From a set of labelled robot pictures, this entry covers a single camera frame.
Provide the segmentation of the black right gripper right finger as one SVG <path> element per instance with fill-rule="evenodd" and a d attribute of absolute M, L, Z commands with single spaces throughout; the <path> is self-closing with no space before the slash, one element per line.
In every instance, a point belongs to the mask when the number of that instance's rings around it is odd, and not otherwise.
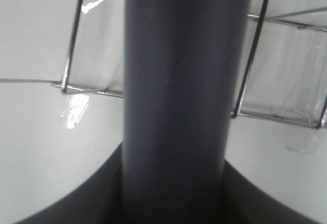
<path fill-rule="evenodd" d="M 317 223 L 260 190 L 229 162 L 222 178 L 222 223 Z"/>

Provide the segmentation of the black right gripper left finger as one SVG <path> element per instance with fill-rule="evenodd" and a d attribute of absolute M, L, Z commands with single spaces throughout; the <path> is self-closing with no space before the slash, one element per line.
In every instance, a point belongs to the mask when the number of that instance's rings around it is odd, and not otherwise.
<path fill-rule="evenodd" d="M 67 196 L 18 223 L 107 223 L 119 192 L 121 150 L 122 144 Z"/>

